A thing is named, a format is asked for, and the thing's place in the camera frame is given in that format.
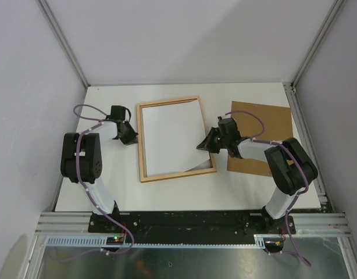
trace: metal floor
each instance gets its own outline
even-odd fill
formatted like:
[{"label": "metal floor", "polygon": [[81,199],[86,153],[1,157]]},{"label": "metal floor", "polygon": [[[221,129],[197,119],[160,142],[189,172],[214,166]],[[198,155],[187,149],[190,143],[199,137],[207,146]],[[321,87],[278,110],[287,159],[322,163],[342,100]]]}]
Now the metal floor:
[{"label": "metal floor", "polygon": [[[94,252],[66,263],[44,257],[38,278],[349,278],[336,238],[296,242],[311,268],[293,256],[268,256],[260,249],[135,248],[114,256]],[[89,248],[47,248],[46,252],[48,249],[53,257],[65,259]],[[290,241],[284,250],[292,250]]]}]

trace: cardboard sheet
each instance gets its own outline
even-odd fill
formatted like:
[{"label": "cardboard sheet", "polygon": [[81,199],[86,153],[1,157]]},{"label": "cardboard sheet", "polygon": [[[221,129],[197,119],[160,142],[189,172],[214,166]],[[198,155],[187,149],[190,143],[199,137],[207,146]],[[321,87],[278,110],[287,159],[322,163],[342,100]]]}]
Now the cardboard sheet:
[{"label": "cardboard sheet", "polygon": [[142,109],[147,176],[181,173],[209,160],[199,101]]},{"label": "cardboard sheet", "polygon": [[[264,122],[265,132],[258,137],[259,140],[281,141],[293,137],[290,108],[233,101],[231,111],[234,110],[246,110],[257,115]],[[245,113],[234,113],[231,116],[236,120],[241,136],[249,137],[260,132],[261,126],[252,116]],[[228,156],[227,170],[259,176],[272,176],[267,163],[253,159],[239,160]]]}]

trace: brown cardboard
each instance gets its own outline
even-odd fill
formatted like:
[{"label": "brown cardboard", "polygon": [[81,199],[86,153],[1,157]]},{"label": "brown cardboard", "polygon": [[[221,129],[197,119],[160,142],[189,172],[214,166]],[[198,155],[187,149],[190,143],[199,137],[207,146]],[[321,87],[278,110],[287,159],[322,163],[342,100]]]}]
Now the brown cardboard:
[{"label": "brown cardboard", "polygon": [[[232,101],[231,111],[234,110],[251,112],[264,122],[265,132],[257,137],[259,140],[282,141],[293,137],[290,108]],[[249,137],[261,131],[261,125],[252,116],[245,113],[233,113],[231,116],[237,122],[242,137]],[[237,159],[228,156],[227,170],[259,176],[272,176],[267,163],[253,159]]]}]

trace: black mounting plate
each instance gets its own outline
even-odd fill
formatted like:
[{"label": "black mounting plate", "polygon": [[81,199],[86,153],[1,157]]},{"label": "black mounting plate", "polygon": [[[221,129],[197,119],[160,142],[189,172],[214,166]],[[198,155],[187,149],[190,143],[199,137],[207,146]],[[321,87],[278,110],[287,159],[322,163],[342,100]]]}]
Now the black mounting plate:
[{"label": "black mounting plate", "polygon": [[[120,212],[116,220],[126,224],[138,244],[254,244],[254,234],[278,235],[282,227],[287,232],[284,218],[266,228],[260,211],[255,210]],[[295,234],[291,216],[288,222]],[[92,214],[88,232],[121,233],[122,229],[104,216]]]}]

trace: wire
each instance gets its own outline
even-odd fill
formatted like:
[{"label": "wire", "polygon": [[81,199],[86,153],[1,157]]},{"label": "wire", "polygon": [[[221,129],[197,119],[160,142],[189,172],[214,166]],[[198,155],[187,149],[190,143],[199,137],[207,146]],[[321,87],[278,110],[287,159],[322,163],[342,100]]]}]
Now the wire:
[{"label": "wire", "polygon": [[77,117],[79,117],[79,118],[86,119],[86,120],[94,120],[94,121],[98,121],[98,122],[102,121],[102,119],[85,117],[85,116],[81,116],[79,113],[77,113],[77,112],[76,112],[76,109],[77,109],[77,108],[80,108],[80,107],[83,107],[83,106],[87,106],[87,107],[89,107],[89,108],[95,109],[95,110],[97,110],[98,112],[101,112],[103,115],[107,116],[107,114],[106,114],[105,112],[103,112],[102,110],[96,108],[95,106],[86,105],[86,104],[84,104],[84,103],[81,103],[81,104],[79,104],[79,105],[76,105],[76,106],[73,108],[73,113],[74,113]]},{"label": "wire", "polygon": [[126,236],[127,236],[127,232],[125,231],[125,229],[123,229],[123,230],[122,230],[122,237],[123,237],[124,239],[126,239]]},{"label": "wire", "polygon": [[[290,237],[290,240],[291,240],[291,243],[295,249],[296,252],[291,252],[291,251],[285,251],[285,252],[282,252],[282,253],[285,253],[285,254],[289,254],[289,255],[293,255],[293,256],[297,256],[301,259],[301,261],[308,267],[312,267],[312,264],[310,263],[310,261],[308,261],[305,257],[302,256],[302,254],[300,253],[299,249],[297,248],[297,245],[295,243],[295,240],[293,239],[292,237],[292,234],[291,234],[291,230],[290,230],[290,226],[289,226],[289,223],[288,223],[288,215],[290,213],[290,210],[292,209],[292,207],[295,205],[298,197],[301,195],[301,194],[304,194],[306,193],[308,190],[309,190],[309,183],[308,183],[308,179],[306,178],[306,175],[304,173],[304,171],[302,170],[300,164],[297,162],[296,158],[292,155],[292,153],[281,143],[279,142],[276,142],[276,141],[264,141],[264,140],[261,140],[261,139],[255,139],[255,137],[258,137],[260,135],[262,135],[265,131],[265,125],[263,123],[263,121],[258,118],[258,116],[254,115],[253,113],[251,112],[246,112],[244,110],[234,110],[232,112],[228,112],[228,113],[225,113],[225,115],[229,115],[229,114],[232,114],[232,113],[245,113],[247,115],[251,115],[253,116],[255,119],[257,119],[261,126],[262,126],[262,131],[259,132],[258,134],[255,134],[255,135],[252,135],[251,136],[251,141],[252,142],[258,142],[258,143],[261,143],[261,144],[270,144],[270,145],[277,145],[279,146],[281,149],[283,149],[283,151],[290,157],[290,159],[294,162],[296,168],[298,169],[300,175],[302,176],[302,179],[304,181],[304,184],[305,184],[305,189],[301,192],[298,192],[295,196],[295,198],[293,199],[293,201],[291,202],[291,204],[289,205],[289,207],[287,208],[286,212],[285,212],[285,215],[284,215],[284,220],[285,220],[285,226],[287,228],[287,233],[288,233],[288,236]],[[268,254],[270,255],[280,255],[281,253],[277,252],[277,253],[270,253],[268,252]]]},{"label": "wire", "polygon": [[75,260],[75,259],[77,259],[77,258],[79,258],[79,257],[82,257],[82,256],[84,256],[84,255],[86,255],[86,254],[88,254],[88,253],[93,253],[93,252],[96,252],[96,251],[102,252],[102,250],[103,250],[103,249],[101,249],[101,248],[90,249],[90,250],[84,251],[83,253],[80,253],[80,254],[78,254],[78,255],[76,255],[76,256],[69,257],[69,258],[67,258],[67,259],[65,259],[65,260],[59,260],[59,259],[53,258],[53,257],[51,256],[51,251],[49,251],[49,252],[48,252],[48,257],[49,257],[51,260],[53,260],[54,262],[66,263],[66,262],[69,262],[69,261],[71,261],[71,260]]},{"label": "wire", "polygon": [[[116,220],[114,220],[113,218],[111,218],[104,210],[102,210],[99,205],[97,205],[95,199],[92,197],[92,195],[90,194],[89,190],[88,190],[88,187],[87,185],[83,182],[83,180],[81,179],[81,175],[80,175],[80,143],[81,143],[81,139],[82,137],[89,133],[90,131],[104,125],[104,122],[100,122],[102,121],[101,119],[95,119],[95,118],[89,118],[89,117],[84,117],[84,116],[80,116],[78,113],[76,113],[76,109],[78,107],[81,107],[81,106],[88,106],[90,108],[93,108],[99,112],[101,112],[102,114],[106,115],[106,113],[104,113],[103,111],[101,111],[100,109],[94,107],[94,106],[91,106],[91,105],[84,105],[84,104],[81,104],[81,105],[76,105],[73,109],[73,112],[76,116],[80,117],[80,118],[83,118],[83,119],[86,119],[86,120],[96,120],[96,121],[99,121],[98,124],[92,126],[91,128],[89,128],[88,130],[85,130],[83,131],[82,133],[80,133],[79,137],[78,137],[78,140],[77,140],[77,145],[76,145],[76,154],[75,154],[75,165],[76,165],[76,175],[77,175],[77,178],[78,178],[78,181],[79,183],[83,186],[83,188],[85,189],[85,193],[87,194],[88,198],[90,199],[91,203],[97,208],[98,211],[100,211],[108,220],[110,220],[111,222],[113,222],[114,224],[116,224],[117,226],[119,226],[120,228],[122,228],[122,232],[126,232],[125,235],[124,235],[124,240],[126,239],[126,235],[127,233],[130,235],[131,237],[131,245],[125,249],[125,250],[122,250],[122,251],[115,251],[115,252],[112,252],[112,251],[106,251],[106,254],[111,254],[111,255],[118,255],[118,254],[123,254],[123,253],[126,253],[128,252],[134,245],[134,236],[133,234],[131,233],[131,231],[124,225],[120,224],[119,222],[117,222]],[[88,253],[91,253],[91,252],[96,252],[96,251],[100,251],[100,252],[104,252],[105,250],[102,249],[102,248],[95,248],[95,249],[90,249],[90,250],[87,250],[87,251],[84,251],[83,253],[80,253],[79,255],[77,256],[73,256],[73,257],[70,257],[68,259],[63,259],[63,260],[59,260],[59,259],[54,259],[51,255],[50,255],[50,252],[48,253],[48,256],[51,260],[55,261],[55,262],[60,262],[60,263],[64,263],[64,262],[68,262],[68,261],[71,261],[71,260],[74,260],[74,259],[77,259],[85,254],[88,254]]]},{"label": "wire", "polygon": [[130,118],[128,119],[128,123],[129,123],[131,121],[132,114],[129,108],[126,108],[126,110],[128,111],[128,115],[130,116]]},{"label": "wire", "polygon": [[98,124],[96,124],[95,126],[89,128],[88,130],[85,130],[83,132],[80,133],[78,140],[77,140],[77,144],[76,144],[76,154],[75,154],[75,165],[76,165],[76,174],[77,174],[77,178],[79,180],[79,183],[84,187],[85,189],[85,193],[87,194],[87,196],[89,197],[91,203],[97,208],[98,211],[100,211],[108,220],[110,220],[111,222],[113,222],[114,224],[116,224],[117,226],[119,226],[120,228],[124,229],[131,237],[131,245],[122,251],[116,251],[116,252],[109,252],[110,254],[113,255],[117,255],[117,254],[122,254],[122,253],[126,253],[127,251],[129,251],[133,245],[134,245],[134,237],[133,234],[131,233],[131,231],[126,228],[125,226],[123,226],[122,224],[120,224],[118,221],[114,220],[113,218],[111,218],[104,210],[102,210],[99,205],[96,203],[96,201],[94,200],[94,198],[92,197],[92,195],[90,194],[88,187],[86,186],[86,184],[82,181],[81,179],[81,175],[80,175],[80,157],[79,157],[79,153],[80,153],[80,143],[81,143],[81,139],[83,138],[83,136],[87,133],[89,133],[90,131],[102,126],[104,124],[104,122],[100,122]]},{"label": "wire", "polygon": [[281,238],[283,238],[282,242],[285,241],[285,233],[283,227],[281,227]]},{"label": "wire", "polygon": [[232,111],[232,112],[225,113],[225,115],[230,115],[230,114],[232,114],[232,113],[245,113],[246,115],[251,115],[253,118],[257,119],[258,122],[260,122],[261,127],[262,127],[261,132],[259,132],[259,133],[256,134],[256,135],[251,136],[251,138],[258,137],[258,136],[262,135],[262,134],[265,132],[264,122],[263,122],[257,115],[253,114],[252,112],[246,112],[245,110],[234,110],[234,111]]}]

